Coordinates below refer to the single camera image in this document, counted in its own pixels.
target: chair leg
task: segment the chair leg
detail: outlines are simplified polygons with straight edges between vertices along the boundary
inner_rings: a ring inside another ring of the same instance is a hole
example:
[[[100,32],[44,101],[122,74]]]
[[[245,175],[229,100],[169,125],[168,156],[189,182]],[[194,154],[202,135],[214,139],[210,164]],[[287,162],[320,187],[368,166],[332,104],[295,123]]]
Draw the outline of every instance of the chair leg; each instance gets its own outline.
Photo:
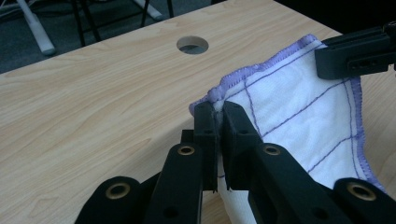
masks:
[[[143,8],[142,23],[140,24],[140,27],[145,27],[146,17],[148,15],[148,8],[149,8],[149,0],[146,0],[145,7]]]
[[[174,11],[173,11],[173,6],[172,6],[172,0],[167,0],[168,1],[168,10],[169,10],[169,17],[174,18]]]
[[[86,0],[80,0],[79,2],[81,3],[81,7],[82,7],[82,10],[84,11],[85,17],[87,18],[87,21],[88,21],[88,23],[91,26],[91,29],[92,29],[92,32],[93,32],[93,36],[95,37],[96,42],[101,41],[102,38],[99,36],[98,30],[96,28],[96,25],[93,22],[92,15],[91,15],[90,10],[88,9]]]
[[[79,15],[78,15],[77,0],[71,0],[70,2],[72,4],[73,12],[74,12],[75,19],[76,19],[76,22],[77,22],[79,42],[81,43],[81,46],[84,47],[85,46],[85,39],[84,39],[84,34],[82,32],[81,20],[79,19]]]

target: towel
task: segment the towel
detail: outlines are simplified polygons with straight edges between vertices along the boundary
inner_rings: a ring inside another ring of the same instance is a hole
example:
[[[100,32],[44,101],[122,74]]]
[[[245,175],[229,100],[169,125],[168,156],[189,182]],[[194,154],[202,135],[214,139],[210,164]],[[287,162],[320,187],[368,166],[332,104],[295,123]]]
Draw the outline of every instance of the towel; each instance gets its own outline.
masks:
[[[324,80],[317,76],[315,49],[325,48],[306,35],[264,63],[240,68],[221,79],[204,101],[221,122],[224,101],[245,108],[262,141],[281,145],[320,184],[355,177],[384,190],[364,157],[359,77]],[[219,162],[219,193],[232,223],[255,223],[248,192],[226,189]]]

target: floor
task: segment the floor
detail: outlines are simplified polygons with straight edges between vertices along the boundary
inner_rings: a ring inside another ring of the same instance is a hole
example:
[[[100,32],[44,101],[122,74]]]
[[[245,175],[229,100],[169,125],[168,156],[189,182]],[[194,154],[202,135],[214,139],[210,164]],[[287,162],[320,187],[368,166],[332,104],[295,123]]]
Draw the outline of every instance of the floor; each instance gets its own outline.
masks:
[[[137,6],[133,0],[107,1],[90,2],[89,8],[97,24],[141,10],[141,7]],[[208,7],[211,4],[210,0],[173,0],[172,2],[175,16]],[[165,20],[169,19],[166,0],[150,0],[150,4],[163,14]],[[0,74],[81,48],[77,24],[69,0],[40,0],[31,6],[31,10],[46,30],[56,48],[56,53],[52,56],[45,56],[41,53],[18,7],[0,10]],[[100,28],[99,33],[102,39],[122,35],[139,29],[140,22],[141,14]],[[146,25],[154,22],[157,21],[148,17]],[[86,20],[83,20],[83,27],[89,27]],[[85,38],[87,45],[95,43],[91,32],[85,33]]]

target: purple stitched edge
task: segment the purple stitched edge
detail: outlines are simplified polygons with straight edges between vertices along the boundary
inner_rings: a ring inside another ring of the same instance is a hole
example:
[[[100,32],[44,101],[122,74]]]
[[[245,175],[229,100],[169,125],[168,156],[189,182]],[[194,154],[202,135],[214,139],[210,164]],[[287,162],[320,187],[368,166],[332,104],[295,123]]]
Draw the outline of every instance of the purple stitched edge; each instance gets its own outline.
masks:
[[[385,188],[381,185],[381,183],[379,183],[378,179],[375,177],[372,169],[370,168],[370,164],[368,163],[366,157],[364,156],[363,146],[366,138],[363,129],[363,119],[361,117],[361,105],[362,105],[361,78],[360,77],[352,78],[350,83],[352,87],[353,98],[355,100],[355,105],[356,105],[355,120],[357,126],[356,138],[358,140],[358,148],[357,148],[358,160],[359,163],[361,164],[361,169],[363,170],[364,174],[367,177],[367,181],[372,183],[379,189],[382,189],[385,192]]]
[[[220,84],[217,87],[212,88],[205,97],[190,104],[190,113],[194,116],[195,106],[202,102],[209,101],[211,103],[215,103],[216,101],[224,99],[226,91],[238,84],[240,81],[246,79],[246,77],[255,74],[257,71],[264,71],[276,65],[277,63],[288,58],[291,54],[297,52],[300,49],[303,49],[305,46],[316,40],[318,39],[314,35],[306,35],[294,42],[293,44],[289,45],[288,47],[282,49],[280,52],[278,52],[276,55],[274,55],[264,63],[253,64],[233,71],[231,74],[223,77],[220,81]]]

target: wooden table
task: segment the wooden table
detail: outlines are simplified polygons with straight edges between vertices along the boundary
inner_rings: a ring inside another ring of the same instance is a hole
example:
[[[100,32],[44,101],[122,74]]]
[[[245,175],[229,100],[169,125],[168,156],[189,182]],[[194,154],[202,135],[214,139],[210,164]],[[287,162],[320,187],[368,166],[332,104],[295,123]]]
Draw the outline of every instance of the wooden table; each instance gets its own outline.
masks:
[[[103,181],[156,174],[192,128],[189,103],[308,33],[338,35],[270,0],[229,0],[1,75],[0,222],[73,223]],[[189,35],[208,51],[179,51]],[[396,198],[392,73],[362,87],[366,153]],[[203,223],[228,222],[219,195],[205,193]]]

